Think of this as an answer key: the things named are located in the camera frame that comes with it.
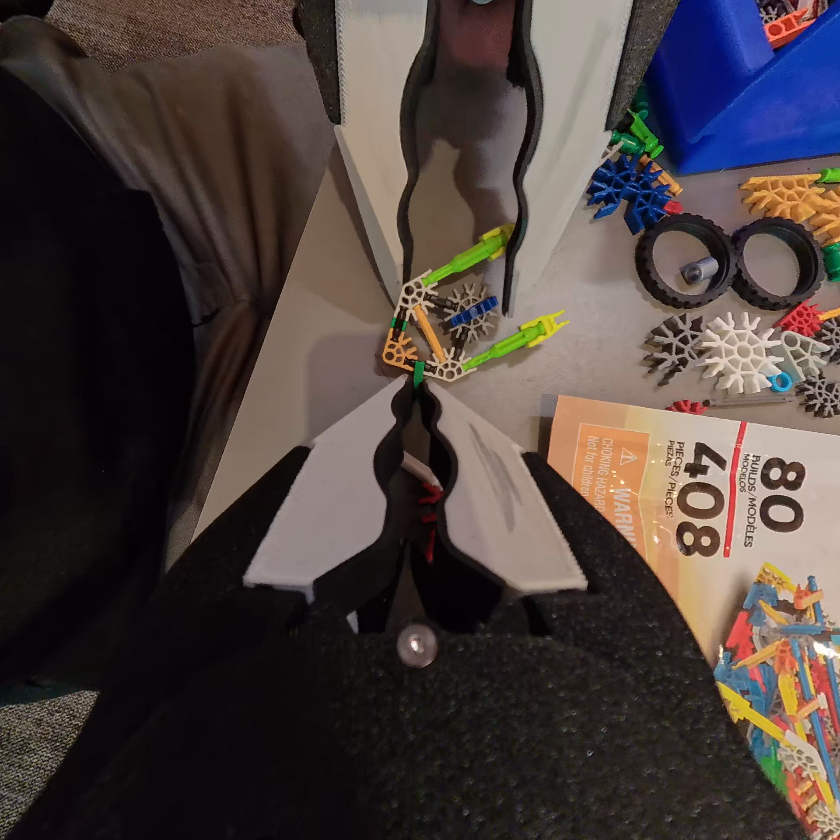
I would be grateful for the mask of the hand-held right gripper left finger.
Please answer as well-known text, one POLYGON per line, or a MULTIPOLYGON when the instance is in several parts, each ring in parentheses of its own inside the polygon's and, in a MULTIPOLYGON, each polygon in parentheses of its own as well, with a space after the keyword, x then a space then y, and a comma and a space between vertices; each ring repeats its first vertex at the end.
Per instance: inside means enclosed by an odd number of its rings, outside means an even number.
POLYGON ((312 440, 247 568, 246 586, 300 592, 313 601, 328 574, 385 536, 413 402, 413 381, 393 380, 312 440))

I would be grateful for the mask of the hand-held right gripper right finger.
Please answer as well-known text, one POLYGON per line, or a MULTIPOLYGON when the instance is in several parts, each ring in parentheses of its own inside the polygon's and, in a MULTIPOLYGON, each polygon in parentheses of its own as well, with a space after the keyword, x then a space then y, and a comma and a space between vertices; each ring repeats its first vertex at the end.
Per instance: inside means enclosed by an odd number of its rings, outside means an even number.
POLYGON ((445 388, 427 389, 440 407, 435 429, 454 452, 455 483, 444 500, 453 547, 522 594, 586 589, 523 449, 445 388))

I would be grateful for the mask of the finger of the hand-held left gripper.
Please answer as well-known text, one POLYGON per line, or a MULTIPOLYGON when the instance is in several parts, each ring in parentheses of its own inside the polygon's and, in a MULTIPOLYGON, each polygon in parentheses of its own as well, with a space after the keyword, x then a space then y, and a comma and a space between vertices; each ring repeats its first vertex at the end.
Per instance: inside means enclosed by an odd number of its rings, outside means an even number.
POLYGON ((401 201, 410 183, 403 149, 406 90, 428 46, 435 3, 337 1, 341 121, 335 128, 364 232, 385 289, 411 264, 401 201))
POLYGON ((633 3, 519 2, 513 46, 527 100, 513 170, 518 219, 502 310, 540 281, 607 143, 606 118, 633 3))

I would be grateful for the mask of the blue plastic bin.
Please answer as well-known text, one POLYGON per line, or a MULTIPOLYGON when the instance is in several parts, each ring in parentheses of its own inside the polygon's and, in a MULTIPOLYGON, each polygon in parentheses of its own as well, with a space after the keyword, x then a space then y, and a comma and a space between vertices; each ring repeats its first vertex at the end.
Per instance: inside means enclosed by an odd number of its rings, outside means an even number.
POLYGON ((839 10, 773 50, 755 2, 683 1, 646 74, 681 175, 839 152, 839 10))

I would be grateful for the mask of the lime and gray toy assembly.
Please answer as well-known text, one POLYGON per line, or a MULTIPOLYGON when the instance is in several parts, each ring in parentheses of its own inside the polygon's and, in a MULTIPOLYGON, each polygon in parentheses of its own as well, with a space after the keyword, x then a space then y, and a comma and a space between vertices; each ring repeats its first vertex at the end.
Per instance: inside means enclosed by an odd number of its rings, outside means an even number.
POLYGON ((483 364, 537 347, 567 325, 564 311, 545 314, 523 323, 487 350, 469 353, 472 343, 488 335, 499 300, 486 287, 475 283, 447 293, 441 293, 439 286, 452 276, 503 257, 512 232, 512 224, 495 227, 448 263, 424 272, 402 287, 392 317, 397 313, 403 317, 404 330, 399 332, 389 326, 381 352, 385 365, 413 376, 414 361, 424 361, 424 379, 457 382, 483 364))

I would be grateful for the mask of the pile of toy construction pieces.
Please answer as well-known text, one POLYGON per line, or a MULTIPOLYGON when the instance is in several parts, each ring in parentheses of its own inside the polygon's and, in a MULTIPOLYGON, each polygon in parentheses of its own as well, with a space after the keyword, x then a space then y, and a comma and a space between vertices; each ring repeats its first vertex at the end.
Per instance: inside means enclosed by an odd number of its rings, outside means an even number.
POLYGON ((766 39, 773 50, 798 38, 833 1, 755 1, 766 39))

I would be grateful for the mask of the long lime green rod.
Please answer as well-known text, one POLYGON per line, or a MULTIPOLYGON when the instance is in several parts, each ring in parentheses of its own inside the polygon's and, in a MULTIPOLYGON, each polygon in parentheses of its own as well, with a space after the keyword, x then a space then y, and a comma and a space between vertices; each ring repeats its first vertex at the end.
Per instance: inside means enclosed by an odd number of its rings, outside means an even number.
POLYGON ((636 90, 626 115, 630 119, 630 133, 643 145, 646 155, 654 160, 662 153, 664 147, 657 135, 648 126, 649 114, 650 97, 647 85, 643 82, 636 90))

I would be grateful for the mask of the red connector with rod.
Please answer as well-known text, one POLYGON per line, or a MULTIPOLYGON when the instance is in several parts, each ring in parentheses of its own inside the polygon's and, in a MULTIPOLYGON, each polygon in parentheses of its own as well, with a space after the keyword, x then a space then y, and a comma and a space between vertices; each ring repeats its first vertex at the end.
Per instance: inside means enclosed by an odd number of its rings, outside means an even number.
POLYGON ((425 559, 428 565, 434 563, 434 552, 437 538, 437 507, 444 495, 440 485, 429 481, 422 481, 423 495, 418 499, 421 508, 421 523, 427 527, 427 543, 425 548, 425 559))

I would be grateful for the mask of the blue snowflake connector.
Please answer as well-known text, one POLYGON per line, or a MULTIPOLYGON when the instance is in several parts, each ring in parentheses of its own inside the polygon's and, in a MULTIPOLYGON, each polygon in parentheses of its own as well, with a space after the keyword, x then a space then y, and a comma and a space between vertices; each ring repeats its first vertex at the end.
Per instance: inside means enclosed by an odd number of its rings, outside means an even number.
POLYGON ((588 206, 597 205, 593 219, 608 217, 625 203, 624 222, 632 235, 638 235, 668 217, 663 208, 674 198, 666 185, 656 183, 634 157, 621 154, 602 163, 592 175, 586 190, 588 206))

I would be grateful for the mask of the person's gray trousers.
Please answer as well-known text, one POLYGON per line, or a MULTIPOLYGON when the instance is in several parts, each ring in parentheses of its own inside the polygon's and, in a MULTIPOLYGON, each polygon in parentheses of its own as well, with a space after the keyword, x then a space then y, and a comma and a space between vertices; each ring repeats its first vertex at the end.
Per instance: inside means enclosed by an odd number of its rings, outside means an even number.
POLYGON ((2 67, 128 187, 154 199, 196 342, 196 388, 166 566, 192 540, 333 148, 305 49, 223 46, 103 69, 33 17, 2 67))

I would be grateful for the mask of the black rubber tire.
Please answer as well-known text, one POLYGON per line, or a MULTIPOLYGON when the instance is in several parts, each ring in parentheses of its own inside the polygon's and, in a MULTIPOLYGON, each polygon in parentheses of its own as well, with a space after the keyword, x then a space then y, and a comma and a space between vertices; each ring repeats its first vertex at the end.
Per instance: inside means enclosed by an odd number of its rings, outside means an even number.
POLYGON ((637 241, 635 266, 647 293, 659 303, 677 310, 698 309, 717 300, 732 286, 737 274, 737 260, 730 237, 710 219, 692 213, 667 216, 647 228, 637 241), (688 295, 677 291, 666 284, 658 273, 655 244, 661 235, 669 232, 685 233, 698 239, 707 247, 710 257, 717 261, 717 272, 701 294, 688 295))
POLYGON ((792 309, 811 298, 821 287, 826 271, 823 250, 802 225, 782 217, 766 217, 740 227, 731 235, 736 258, 732 288, 748 304, 765 311, 792 309), (796 258, 797 284, 787 296, 777 295, 760 284, 747 267, 747 243, 757 235, 768 235, 786 244, 796 258))

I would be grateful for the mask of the printed plastic toy bag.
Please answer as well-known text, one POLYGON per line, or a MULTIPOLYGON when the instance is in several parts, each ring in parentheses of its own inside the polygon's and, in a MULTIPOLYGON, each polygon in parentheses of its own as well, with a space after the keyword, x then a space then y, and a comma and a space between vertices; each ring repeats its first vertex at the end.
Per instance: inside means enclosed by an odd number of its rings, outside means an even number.
POLYGON ((549 464, 674 599, 754 758, 838 838, 838 436, 560 396, 549 464))

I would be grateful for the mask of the gray rod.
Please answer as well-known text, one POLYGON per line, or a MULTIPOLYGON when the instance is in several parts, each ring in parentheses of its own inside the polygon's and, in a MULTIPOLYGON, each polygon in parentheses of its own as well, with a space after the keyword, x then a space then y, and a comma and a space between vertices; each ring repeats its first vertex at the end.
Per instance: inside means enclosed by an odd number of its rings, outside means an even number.
POLYGON ((768 392, 755 395, 742 395, 738 397, 706 399, 700 403, 704 409, 730 408, 745 406, 767 406, 796 403, 797 397, 790 393, 768 392))

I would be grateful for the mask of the white snowflake connector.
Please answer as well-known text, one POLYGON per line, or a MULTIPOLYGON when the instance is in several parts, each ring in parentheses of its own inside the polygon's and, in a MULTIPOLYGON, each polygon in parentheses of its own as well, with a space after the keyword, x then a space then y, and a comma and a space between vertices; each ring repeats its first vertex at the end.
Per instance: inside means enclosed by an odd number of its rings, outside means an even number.
POLYGON ((782 373, 784 358, 774 353, 781 341, 772 339, 773 329, 758 332, 760 318, 731 313, 710 320, 699 347, 705 354, 697 365, 703 379, 714 379, 716 389, 731 396, 754 395, 772 386, 782 373))

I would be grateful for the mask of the red fan connector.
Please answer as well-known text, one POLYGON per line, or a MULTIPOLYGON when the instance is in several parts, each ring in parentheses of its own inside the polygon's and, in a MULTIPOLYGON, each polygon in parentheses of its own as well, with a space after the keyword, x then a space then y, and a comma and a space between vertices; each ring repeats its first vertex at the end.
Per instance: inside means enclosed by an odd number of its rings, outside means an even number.
POLYGON ((804 301, 780 318, 774 327, 782 332, 793 332, 812 338, 823 328, 823 314, 819 307, 804 301))

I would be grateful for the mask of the light gray fan connector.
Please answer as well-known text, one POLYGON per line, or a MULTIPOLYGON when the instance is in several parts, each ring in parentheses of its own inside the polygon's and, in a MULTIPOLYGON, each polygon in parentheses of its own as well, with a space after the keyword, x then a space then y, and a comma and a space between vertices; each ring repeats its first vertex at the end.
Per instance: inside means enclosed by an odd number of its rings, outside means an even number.
POLYGON ((782 361, 778 362, 778 367, 794 384, 818 376, 823 366, 828 363, 826 355, 832 352, 827 344, 798 332, 783 331, 780 340, 779 353, 782 361))

